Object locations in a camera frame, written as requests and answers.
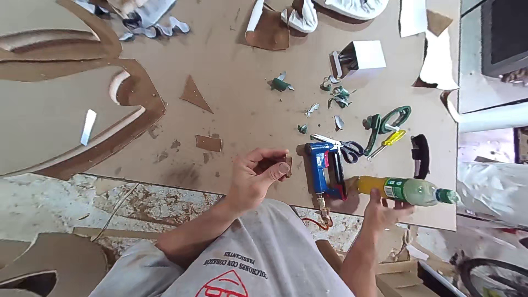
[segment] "black scissors handle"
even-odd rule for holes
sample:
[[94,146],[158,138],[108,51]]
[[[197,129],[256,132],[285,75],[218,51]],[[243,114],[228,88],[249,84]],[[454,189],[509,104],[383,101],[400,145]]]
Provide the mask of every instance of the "black scissors handle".
[[349,164],[356,163],[364,153],[363,147],[355,141],[342,142],[342,144],[343,158]]

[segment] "fingernail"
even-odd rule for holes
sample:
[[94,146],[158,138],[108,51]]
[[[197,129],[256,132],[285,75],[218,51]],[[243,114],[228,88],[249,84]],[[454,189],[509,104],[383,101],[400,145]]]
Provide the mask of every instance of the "fingernail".
[[288,166],[288,163],[282,162],[279,164],[280,174],[286,174],[288,171],[290,171],[290,166]]

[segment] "plastic bottle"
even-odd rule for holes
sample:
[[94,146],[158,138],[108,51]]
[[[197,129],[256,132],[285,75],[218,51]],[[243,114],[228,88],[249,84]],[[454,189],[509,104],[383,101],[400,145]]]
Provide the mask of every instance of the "plastic bottle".
[[425,180],[359,177],[357,189],[360,193],[370,194],[373,188],[378,188],[382,197],[418,206],[433,206],[440,202],[453,204],[460,200],[457,192],[437,188]]

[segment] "gray t-shirt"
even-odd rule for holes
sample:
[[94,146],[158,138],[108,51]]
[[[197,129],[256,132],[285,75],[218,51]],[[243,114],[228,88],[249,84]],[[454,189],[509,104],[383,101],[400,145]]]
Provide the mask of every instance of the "gray t-shirt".
[[99,296],[354,296],[285,203],[265,199],[184,270],[150,242],[126,250],[90,294]]

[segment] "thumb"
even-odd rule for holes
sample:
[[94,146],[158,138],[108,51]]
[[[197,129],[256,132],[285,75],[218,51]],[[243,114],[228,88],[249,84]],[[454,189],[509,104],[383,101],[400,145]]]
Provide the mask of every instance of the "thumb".
[[369,204],[381,204],[381,194],[378,188],[373,188],[370,190]]
[[268,187],[278,181],[281,177],[283,177],[286,173],[290,171],[290,166],[286,162],[279,162],[270,168],[266,169],[263,173],[259,174],[257,176],[257,179],[259,182],[267,185]]

